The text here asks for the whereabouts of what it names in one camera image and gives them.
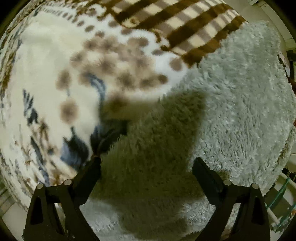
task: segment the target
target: white shaggy rug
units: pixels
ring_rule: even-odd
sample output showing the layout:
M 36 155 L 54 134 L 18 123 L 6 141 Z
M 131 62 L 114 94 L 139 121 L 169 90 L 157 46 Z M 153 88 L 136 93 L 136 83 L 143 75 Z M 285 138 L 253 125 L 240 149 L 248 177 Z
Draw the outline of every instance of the white shaggy rug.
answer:
M 191 173 L 198 156 L 266 194 L 296 136 L 296 98 L 278 52 L 274 29 L 244 24 L 130 127 L 102 157 L 102 179 L 81 206 L 100 240 L 195 240 L 215 210 Z M 234 220 L 235 212 L 229 227 Z

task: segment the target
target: brown polka dot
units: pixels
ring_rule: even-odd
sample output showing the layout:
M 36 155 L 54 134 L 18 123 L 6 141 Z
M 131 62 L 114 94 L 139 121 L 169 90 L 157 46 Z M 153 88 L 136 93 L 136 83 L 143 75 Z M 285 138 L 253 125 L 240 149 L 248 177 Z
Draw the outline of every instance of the brown polka dot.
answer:
M 130 73 L 122 73 L 117 80 L 123 89 L 134 89 L 134 78 Z
M 113 52 L 117 53 L 118 55 L 122 55 L 123 53 L 127 53 L 126 46 L 124 44 L 118 44 L 114 47 Z
M 103 15 L 103 16 L 97 16 L 96 19 L 98 21 L 103 21 L 106 18 L 107 15 Z
M 109 37 L 104 39 L 99 45 L 99 50 L 107 53 L 109 51 L 113 51 L 115 46 L 118 44 L 116 37 Z
M 103 31 L 97 31 L 95 35 L 102 38 L 105 36 L 105 33 Z
M 98 46 L 98 43 L 95 39 L 88 40 L 84 43 L 84 47 L 87 50 L 94 50 Z
M 98 63 L 98 69 L 103 74 L 113 74 L 116 67 L 116 59 L 113 58 L 103 58 Z
M 136 68 L 148 68 L 150 61 L 146 56 L 137 56 L 134 58 Z
M 149 77 L 149 78 L 141 80 L 140 88 L 141 89 L 148 89 L 148 88 L 156 86 L 156 84 L 157 84 L 156 79 L 154 77 Z
M 153 50 L 153 51 L 152 51 L 152 54 L 153 54 L 153 55 L 162 55 L 162 54 L 163 54 L 163 51 L 160 50 L 160 49 L 156 49 L 156 50 Z
M 74 100 L 66 100 L 60 106 L 60 118 L 67 124 L 72 124 L 78 117 L 78 106 Z
M 89 12 L 87 13 L 88 16 L 93 17 L 96 15 L 96 10 L 94 8 L 91 8 Z
M 182 60 L 180 58 L 174 58 L 170 61 L 170 67 L 175 71 L 182 70 Z
M 85 28 L 85 32 L 90 32 L 90 31 L 92 31 L 94 29 L 94 26 L 93 25 L 89 25 L 89 26 L 87 26 L 86 28 Z
M 123 34 L 123 35 L 128 35 L 131 32 L 132 32 L 132 30 L 129 28 L 124 28 L 123 30 L 121 30 L 121 34 Z
M 73 18 L 73 20 L 72 20 L 72 23 L 75 23 L 77 20 L 78 20 L 78 17 L 75 16 L 75 17 Z
M 158 80 L 161 84 L 166 84 L 168 82 L 168 78 L 163 74 L 158 75 Z
M 87 70 L 82 74 L 80 74 L 78 77 L 79 83 L 85 86 L 90 86 L 89 77 L 88 77 L 89 75 L 90 73 Z
M 68 70 L 63 70 L 56 81 L 56 88 L 58 90 L 68 89 L 71 83 L 71 76 Z
M 141 37 L 141 38 L 130 38 L 128 40 L 128 45 L 131 45 L 131 46 L 140 46 L 140 47 L 145 47 L 147 46 L 149 43 L 148 39 L 147 38 L 144 38 L 144 37 Z
M 125 107 L 127 103 L 128 101 L 124 96 L 117 94 L 110 98 L 110 100 L 104 106 L 104 110 L 118 112 L 122 107 Z
M 83 21 L 83 20 L 80 21 L 80 22 L 77 24 L 77 27 L 80 27 L 80 26 L 82 26 L 82 25 L 84 25 L 84 21 Z
M 72 56 L 70 58 L 70 61 L 72 62 L 72 64 L 74 66 L 76 66 L 79 63 L 81 63 L 81 61 L 83 60 L 83 58 L 84 58 L 84 54 L 83 53 L 77 53 L 77 54 L 75 54 L 74 56 Z
M 111 21 L 111 22 L 108 23 L 108 26 L 111 27 L 111 28 L 115 28 L 115 27 L 118 26 L 118 25 L 119 25 L 119 24 L 118 24 L 118 22 L 116 22 L 116 21 Z

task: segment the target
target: patterned rug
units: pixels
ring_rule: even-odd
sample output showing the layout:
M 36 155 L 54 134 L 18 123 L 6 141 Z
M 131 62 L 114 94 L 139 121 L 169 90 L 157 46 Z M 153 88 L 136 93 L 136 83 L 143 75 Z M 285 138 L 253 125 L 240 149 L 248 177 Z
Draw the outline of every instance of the patterned rug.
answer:
M 244 22 L 220 0 L 31 1 L 1 39 L 1 172 L 28 209 Z

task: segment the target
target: fluffy rug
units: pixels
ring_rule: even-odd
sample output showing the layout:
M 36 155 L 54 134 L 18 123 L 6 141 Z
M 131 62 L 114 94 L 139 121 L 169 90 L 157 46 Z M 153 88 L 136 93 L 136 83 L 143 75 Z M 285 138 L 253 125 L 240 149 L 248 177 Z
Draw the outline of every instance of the fluffy rug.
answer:
M 191 173 L 198 156 L 263 195 L 287 163 L 296 98 L 277 32 L 245 23 L 221 45 L 102 157 L 102 179 L 81 206 L 100 240 L 194 240 L 215 210 Z

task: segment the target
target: black bracket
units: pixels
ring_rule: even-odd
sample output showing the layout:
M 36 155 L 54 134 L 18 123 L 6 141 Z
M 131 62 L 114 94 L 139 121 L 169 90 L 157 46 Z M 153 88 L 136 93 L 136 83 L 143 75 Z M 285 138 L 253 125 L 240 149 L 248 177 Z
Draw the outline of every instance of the black bracket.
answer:
M 268 214 L 259 186 L 236 186 L 209 169 L 201 158 L 194 161 L 192 173 L 216 210 L 196 241 L 219 241 L 233 205 L 241 203 L 230 236 L 226 241 L 270 241 Z
M 52 187 L 39 183 L 30 203 L 24 240 L 99 241 L 79 206 L 85 204 L 100 176 L 101 159 L 94 157 L 73 180 L 68 179 L 62 185 Z M 55 203 L 62 205 L 66 232 L 62 228 Z
M 257 184 L 251 187 L 233 185 L 208 168 L 201 158 L 194 161 L 192 173 L 209 202 L 217 208 L 196 241 L 219 241 L 233 205 L 241 203 L 228 241 L 270 241 L 268 216 Z M 26 226 L 25 241 L 99 241 L 82 215 L 85 204 L 101 177 L 101 160 L 94 157 L 73 180 L 62 185 L 45 187 L 40 183 L 33 194 Z M 65 230 L 59 220 L 55 203 L 62 205 Z

